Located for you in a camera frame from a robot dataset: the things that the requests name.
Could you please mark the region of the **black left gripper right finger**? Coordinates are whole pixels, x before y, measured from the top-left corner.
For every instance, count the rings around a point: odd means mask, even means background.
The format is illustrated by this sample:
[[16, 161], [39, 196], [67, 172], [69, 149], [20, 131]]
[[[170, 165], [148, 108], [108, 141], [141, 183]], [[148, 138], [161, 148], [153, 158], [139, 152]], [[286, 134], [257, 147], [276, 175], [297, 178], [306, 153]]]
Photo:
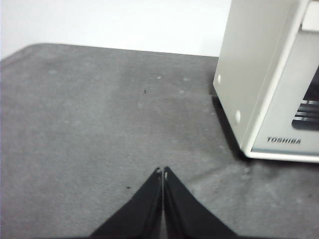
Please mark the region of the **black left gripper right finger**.
[[164, 214], [170, 239], [238, 239], [239, 236], [190, 193], [169, 168], [164, 170]]

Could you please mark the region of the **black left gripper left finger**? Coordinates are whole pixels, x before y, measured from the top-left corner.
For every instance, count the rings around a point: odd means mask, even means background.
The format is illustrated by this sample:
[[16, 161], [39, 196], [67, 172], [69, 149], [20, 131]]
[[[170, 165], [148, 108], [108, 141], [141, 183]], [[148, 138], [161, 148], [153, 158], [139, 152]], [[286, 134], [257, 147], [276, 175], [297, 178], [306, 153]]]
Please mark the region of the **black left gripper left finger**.
[[132, 198], [100, 225], [91, 239], [158, 239], [162, 216], [162, 171], [156, 168]]

